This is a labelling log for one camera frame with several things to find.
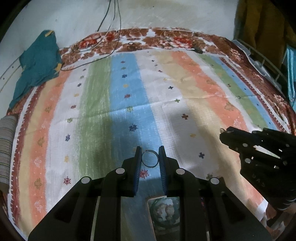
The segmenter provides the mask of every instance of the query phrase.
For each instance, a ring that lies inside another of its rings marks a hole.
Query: brown curtain
[[[270,0],[242,0],[240,7],[245,16],[242,40],[280,69],[286,44],[296,47],[296,35],[289,23]]]

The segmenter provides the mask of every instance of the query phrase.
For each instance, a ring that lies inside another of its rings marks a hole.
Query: striped blanket
[[[27,238],[80,178],[104,177],[138,145],[164,145],[196,177],[224,177],[261,220],[266,200],[239,174],[238,154],[219,141],[228,126],[291,132],[288,117],[219,54],[144,49],[62,71],[33,89],[20,114],[9,218]],[[136,197],[122,199],[123,240],[154,240],[147,199],[156,196],[163,196],[159,167],[142,165]]]

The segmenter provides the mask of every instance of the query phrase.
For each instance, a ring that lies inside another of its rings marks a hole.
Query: dark blue snowflake motif
[[[68,134],[68,135],[66,135],[65,141],[69,141],[69,140],[70,140],[70,135]]]
[[[132,124],[130,127],[130,131],[134,132],[136,129],[138,129],[137,125]]]

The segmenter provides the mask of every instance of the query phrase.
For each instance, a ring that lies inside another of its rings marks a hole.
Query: blue stripe
[[[261,104],[257,96],[255,96],[254,93],[250,90],[250,88],[244,82],[242,82],[242,80],[237,76],[237,74],[232,69],[227,67],[218,57],[211,56],[211,58],[225,70],[229,77],[232,78],[233,81],[238,85],[238,87],[246,94],[246,96],[258,110],[259,114],[265,120],[267,128],[277,130],[278,128],[274,124],[269,113]]]
[[[143,150],[158,152],[162,142],[134,54],[124,53],[112,57],[109,90],[112,157],[117,166],[120,167],[124,159],[134,156],[133,148],[138,145]],[[125,215],[132,229],[134,240],[153,240],[146,198],[163,195],[160,171],[159,166],[146,168],[142,165],[141,168],[146,169],[149,176],[140,178],[139,190],[134,198],[122,198],[122,215]]]

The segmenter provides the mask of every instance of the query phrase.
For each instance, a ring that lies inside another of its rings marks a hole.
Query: floral blanket
[[[220,143],[219,129],[295,134],[295,113],[232,42],[180,29],[124,29],[94,33],[61,54],[59,77],[12,111],[20,119],[8,215],[24,238],[80,178],[105,176],[138,145],[164,145],[199,178],[223,176],[265,226],[276,215],[239,174],[238,154]],[[136,197],[122,199],[123,240],[155,239],[147,199],[157,196],[159,167],[142,165]],[[289,221],[266,228],[276,238]]]

